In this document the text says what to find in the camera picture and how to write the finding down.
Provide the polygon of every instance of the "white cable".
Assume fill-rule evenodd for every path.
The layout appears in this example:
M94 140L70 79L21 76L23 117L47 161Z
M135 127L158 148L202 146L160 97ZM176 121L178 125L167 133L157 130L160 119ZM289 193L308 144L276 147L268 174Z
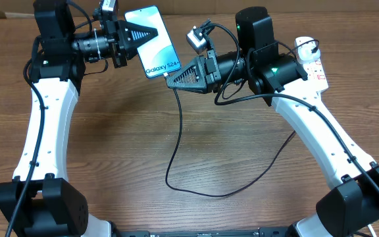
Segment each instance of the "white cable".
M372 237L376 237L376 233L375 233L375 230L374 230L374 228L372 227L372 225L368 225L368 229L369 229L369 231L371 232L371 235L372 235Z

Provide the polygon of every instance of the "wood grain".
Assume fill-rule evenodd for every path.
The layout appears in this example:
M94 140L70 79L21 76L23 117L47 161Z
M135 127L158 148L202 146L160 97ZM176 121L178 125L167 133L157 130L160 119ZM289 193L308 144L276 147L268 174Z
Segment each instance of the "wood grain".
M195 57L186 32L206 18L164 18L182 64ZM235 32L234 15L211 19ZM280 13L272 19L280 41L292 45L305 35L320 40L330 83L323 100L379 162L379 12ZM33 19L0 20L0 182L11 179L26 138L31 101L22 68L37 34ZM212 37L218 53L234 50L224 32L214 31ZM102 67L88 65L88 72ZM217 107L215 95L179 94L184 133L170 173L176 187L210 194L238 189L268 166L291 132L263 100ZM170 190L164 173L178 126L172 91L163 79L146 79L138 59L125 68L84 78L70 127L68 174L95 216L114 221L121 230L287 226L313 213L328 192L317 163L298 137L267 175L240 194L212 199ZM6 227L0 212L0 236ZM374 227L379 233L379 221Z

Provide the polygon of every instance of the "tabletop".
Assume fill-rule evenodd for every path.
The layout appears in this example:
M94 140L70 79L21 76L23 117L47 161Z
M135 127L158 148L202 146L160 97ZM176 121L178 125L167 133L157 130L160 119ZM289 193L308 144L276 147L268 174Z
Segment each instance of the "tabletop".
M299 36L320 40L330 85L322 100L379 162L379 12L270 15L277 40L290 46ZM164 16L183 65L196 56L185 35L206 18L236 33L232 14ZM31 93L22 69L38 34L34 19L0 20L0 182L11 180L24 146ZM235 50L223 31L211 36L218 54ZM88 65L86 72L101 68L103 63ZM269 166L292 131L262 99L218 107L214 94L178 93L184 131L169 178L175 187L209 194L241 188ZM247 87L240 92L249 94ZM148 80L138 57L127 67L114 69L111 63L107 72L86 76L72 116L67 170L90 213L121 230L288 226L314 213L317 201L329 192L297 136L266 175L236 195L211 198L171 190L164 176L178 129L173 91L161 78ZM379 235L379 221L373 226ZM0 236L6 228L0 212Z

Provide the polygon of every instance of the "brown background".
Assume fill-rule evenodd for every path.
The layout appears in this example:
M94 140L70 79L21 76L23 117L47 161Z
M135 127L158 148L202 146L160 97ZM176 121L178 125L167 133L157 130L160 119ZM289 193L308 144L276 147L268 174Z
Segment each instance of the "brown background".
M330 83L323 100L352 138L379 162L379 12L273 13L276 39L319 39ZM210 15L233 32L234 15ZM165 16L182 64L195 57L185 34L206 16ZM22 68L38 35L36 23L0 20L0 182L18 164L30 117L30 89ZM220 30L222 54L234 50ZM102 68L88 65L88 72ZM170 183L223 194L253 180L290 134L264 101L217 107L215 95L180 92L184 134ZM241 95L250 94L247 88ZM85 77L68 143L70 183L96 217L121 230L232 230L289 225L315 211L328 193L317 163L298 137L251 188L212 199L168 189L164 172L178 133L178 110L162 79L148 80L139 59ZM0 236L7 221L0 212ZM379 235L379 221L374 224Z
M90 15L99 0L75 0ZM33 0L0 0L0 18L33 17ZM264 6L272 13L379 11L379 0L119 0L120 14L132 9L157 5L162 14L237 13L251 6ZM72 10L75 16L81 13Z

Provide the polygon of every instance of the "smartphone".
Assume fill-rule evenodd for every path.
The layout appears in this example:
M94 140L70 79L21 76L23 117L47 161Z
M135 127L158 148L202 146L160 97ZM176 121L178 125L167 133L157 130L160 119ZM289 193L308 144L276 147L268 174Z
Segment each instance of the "smartphone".
M137 48L146 77L154 78L181 69L178 55L156 6L126 12L125 20L157 29L158 36Z

